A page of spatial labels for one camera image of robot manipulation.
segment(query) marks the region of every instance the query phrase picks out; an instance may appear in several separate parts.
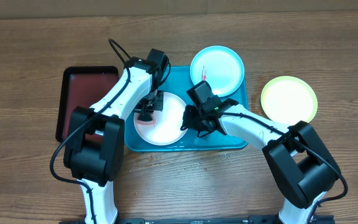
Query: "wire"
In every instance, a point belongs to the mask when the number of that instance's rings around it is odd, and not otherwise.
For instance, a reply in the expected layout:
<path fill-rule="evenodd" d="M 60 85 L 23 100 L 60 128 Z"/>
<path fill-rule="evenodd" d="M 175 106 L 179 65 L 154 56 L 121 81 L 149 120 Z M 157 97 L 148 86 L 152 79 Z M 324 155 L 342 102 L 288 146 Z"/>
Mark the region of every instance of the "wire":
<path fill-rule="evenodd" d="M 246 114 L 242 114 L 242 113 L 210 113 L 210 114 L 207 114 L 205 115 L 204 117 L 208 117 L 208 116 L 222 116 L 222 115 L 228 115 L 228 116 L 239 116 L 241 118 L 247 118 L 247 119 L 251 119 L 253 121 L 255 121 L 256 123 L 262 125 L 263 127 L 277 133 L 277 134 L 280 134 L 280 135 L 285 135 L 285 133 L 277 130 L 276 128 L 274 128 L 273 126 L 269 126 L 268 124 L 264 123 L 263 121 L 253 117 L 253 116 L 249 116 L 249 115 L 246 115 Z M 181 131 L 184 131 L 185 129 L 187 129 L 187 124 L 191 123 L 193 120 L 195 119 L 199 119 L 199 118 L 193 118 L 191 121 L 187 122 L 186 124 L 182 125 L 182 127 L 180 128 Z M 337 195 L 337 196 L 333 196 L 333 197 L 328 197 L 328 198 L 323 198 L 321 200 L 318 200 L 314 205 L 313 205 L 313 208 L 312 208 L 312 211 L 310 212 L 309 214 L 309 217 L 308 219 L 306 220 L 306 223 L 309 223 L 311 221 L 311 218 L 313 217 L 317 207 L 320 207 L 320 205 L 324 202 L 329 202 L 329 201 L 333 201 L 333 200 L 338 200 L 338 199 L 341 199 L 343 197 L 346 196 L 347 194 L 347 191 L 349 189 L 349 187 L 347 186 L 347 182 L 345 180 L 345 178 L 343 177 L 343 175 L 338 171 L 336 170 L 327 160 L 325 160 L 324 158 L 322 158 L 319 154 L 315 153 L 313 150 L 311 150 L 310 148 L 308 148 L 306 145 L 304 145 L 302 142 L 299 142 L 298 140 L 296 139 L 291 139 L 292 142 L 294 142 L 295 144 L 297 144 L 299 147 L 305 149 L 308 153 L 314 155 L 317 159 L 321 160 L 324 164 L 326 164 L 330 169 L 332 169 L 334 171 L 334 173 L 338 176 L 338 178 L 341 180 L 342 184 L 343 184 L 343 187 L 344 187 L 344 190 L 341 194 Z"/>
<path fill-rule="evenodd" d="M 296 139 L 292 139 L 292 142 L 294 142 L 295 144 L 297 144 L 298 146 L 300 146 L 301 148 L 305 149 L 308 153 L 314 155 L 315 157 L 317 157 L 319 160 L 321 160 L 323 163 L 325 163 L 329 168 L 331 168 L 335 174 L 339 177 L 339 179 L 341 180 L 342 184 L 343 184 L 343 192 L 337 196 L 333 196 L 333 197 L 328 197 L 328 198 L 323 198 L 321 200 L 318 200 L 312 208 L 311 213 L 309 214 L 308 219 L 306 220 L 306 223 L 309 223 L 311 221 L 311 217 L 314 215 L 317 207 L 320 207 L 320 205 L 324 202 L 329 202 L 329 201 L 333 201 L 333 200 L 338 200 L 341 199 L 343 197 L 346 196 L 347 191 L 348 191 L 348 186 L 347 186 L 347 182 L 345 180 L 345 178 L 342 176 L 342 174 L 336 170 L 327 160 L 323 159 L 319 154 L 315 153 L 313 150 L 311 150 L 310 148 L 308 148 L 306 145 L 304 145 L 302 142 L 299 142 Z"/>
<path fill-rule="evenodd" d="M 160 86 L 162 86 L 162 84 L 164 84 L 165 81 L 167 81 L 169 74 L 171 74 L 171 62 L 169 62 L 169 61 L 168 61 L 168 66 L 169 66 L 169 70 L 168 70 L 167 76 L 160 82 Z"/>
<path fill-rule="evenodd" d="M 131 72 L 129 71 L 129 67 L 127 67 L 125 65 L 125 61 L 123 59 L 123 57 L 121 56 L 121 54 L 117 51 L 117 49 L 115 48 L 115 45 L 117 45 L 117 47 L 119 47 L 129 58 L 130 56 L 126 53 L 126 51 L 119 45 L 117 44 L 117 42 L 115 42 L 112 39 L 109 39 L 109 43 L 112 47 L 112 49 L 115 51 L 115 53 L 117 54 L 117 56 L 122 60 L 122 62 L 124 63 L 124 69 L 127 70 L 128 72 L 128 78 L 124 84 L 124 86 L 118 91 L 118 93 L 103 107 L 101 108 L 97 113 L 95 113 L 94 115 L 92 115 L 89 119 L 87 119 L 84 123 L 82 123 L 77 129 L 75 129 L 69 136 L 67 136 L 67 138 L 56 148 L 55 152 L 52 155 L 52 158 L 50 159 L 50 164 L 49 164 L 49 169 L 50 169 L 50 173 L 53 175 L 54 178 L 56 178 L 57 180 L 60 180 L 62 182 L 66 182 L 66 183 L 71 183 L 71 184 L 79 184 L 82 185 L 83 187 L 86 188 L 86 193 L 89 194 L 89 205 L 91 207 L 91 219 L 93 220 L 94 224 L 97 224 L 96 222 L 96 215 L 94 214 L 94 207 L 93 207 L 93 196 L 92 196 L 92 189 L 89 187 L 88 184 L 82 182 L 82 181 L 78 181 L 78 180 L 71 180 L 71 179 L 67 179 L 64 177 L 60 177 L 59 175 L 56 174 L 55 169 L 53 167 L 54 163 L 55 163 L 55 159 L 57 157 L 57 155 L 59 154 L 59 152 L 62 150 L 62 148 L 66 145 L 66 143 L 68 142 L 68 140 L 70 140 L 78 131 L 80 131 L 81 129 L 83 129 L 85 126 L 89 125 L 93 120 L 95 120 L 101 113 L 103 113 L 107 108 L 109 108 L 112 103 L 121 95 L 121 93 L 125 90 L 125 88 L 128 86 L 129 82 L 131 81 Z"/>

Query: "tray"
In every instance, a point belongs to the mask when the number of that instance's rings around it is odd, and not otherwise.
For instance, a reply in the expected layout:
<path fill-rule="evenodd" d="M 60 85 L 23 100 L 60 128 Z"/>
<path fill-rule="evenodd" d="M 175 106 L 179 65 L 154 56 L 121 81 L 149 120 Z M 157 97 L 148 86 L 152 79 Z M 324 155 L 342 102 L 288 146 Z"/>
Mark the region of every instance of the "tray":
<path fill-rule="evenodd" d="M 193 102 L 186 93 L 191 87 L 193 87 L 193 82 L 190 78 L 190 66 L 173 66 L 167 81 L 159 89 L 179 96 L 187 105 L 193 105 Z M 233 94 L 222 97 L 221 99 L 223 101 L 227 98 L 238 101 L 248 109 L 246 80 L 244 79 L 241 86 Z M 135 152 L 242 149 L 248 144 L 237 137 L 225 136 L 217 131 L 203 138 L 198 138 L 196 135 L 197 131 L 189 129 L 179 141 L 167 146 L 155 146 L 144 141 L 137 134 L 134 126 L 133 112 L 125 122 L 125 143 L 129 149 Z"/>

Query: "yellow plate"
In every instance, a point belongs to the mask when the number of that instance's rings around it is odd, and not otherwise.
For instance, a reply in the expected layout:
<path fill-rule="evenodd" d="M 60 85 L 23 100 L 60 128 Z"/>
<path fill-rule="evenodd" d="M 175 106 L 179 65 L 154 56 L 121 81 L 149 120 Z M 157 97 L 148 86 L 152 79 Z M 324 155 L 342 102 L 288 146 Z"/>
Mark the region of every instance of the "yellow plate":
<path fill-rule="evenodd" d="M 303 80 L 282 76 L 270 80 L 260 96 L 265 114 L 279 123 L 310 122 L 317 112 L 317 97 Z"/>

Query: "blue placemat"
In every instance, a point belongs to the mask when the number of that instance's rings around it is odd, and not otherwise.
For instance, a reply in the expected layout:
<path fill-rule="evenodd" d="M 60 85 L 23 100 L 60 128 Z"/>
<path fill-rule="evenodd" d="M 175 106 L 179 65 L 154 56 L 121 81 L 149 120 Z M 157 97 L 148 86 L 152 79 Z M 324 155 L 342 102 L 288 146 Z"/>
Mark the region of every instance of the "blue placemat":
<path fill-rule="evenodd" d="M 186 93 L 186 91 L 193 86 L 193 82 L 191 82 L 190 78 L 190 66 L 173 66 L 167 81 L 159 89 L 179 96 L 187 105 L 193 105 L 193 102 Z M 221 99 L 224 101 L 227 98 L 238 101 L 248 109 L 246 80 L 244 79 L 240 88 L 233 94 L 222 97 Z M 131 113 L 125 122 L 124 136 L 127 147 L 135 152 L 242 149 L 248 144 L 239 138 L 225 136 L 217 131 L 200 139 L 197 137 L 197 131 L 188 130 L 179 141 L 173 144 L 155 146 L 144 141 L 137 134 L 134 125 L 134 113 Z"/>

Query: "table surface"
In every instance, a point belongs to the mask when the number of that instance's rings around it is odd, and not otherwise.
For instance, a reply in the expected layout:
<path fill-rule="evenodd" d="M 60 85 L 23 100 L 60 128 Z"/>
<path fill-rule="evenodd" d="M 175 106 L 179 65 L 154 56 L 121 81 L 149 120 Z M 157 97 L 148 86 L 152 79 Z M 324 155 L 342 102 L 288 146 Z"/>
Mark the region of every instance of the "table surface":
<path fill-rule="evenodd" d="M 346 198 L 317 213 L 358 221 L 358 11 L 132 16 L 0 21 L 0 223 L 56 223 L 85 214 L 79 186 L 55 180 L 60 87 L 70 66 L 121 63 L 107 42 L 145 58 L 166 51 L 189 65 L 210 45 L 235 50 L 246 66 L 249 108 L 272 78 L 303 79 L 316 92 L 311 124 L 341 167 Z M 71 177 L 62 155 L 57 172 Z M 282 207 L 262 153 L 127 152 L 115 181 L 122 217 L 206 218 L 275 214 Z M 337 182 L 328 193 L 342 191 Z"/>

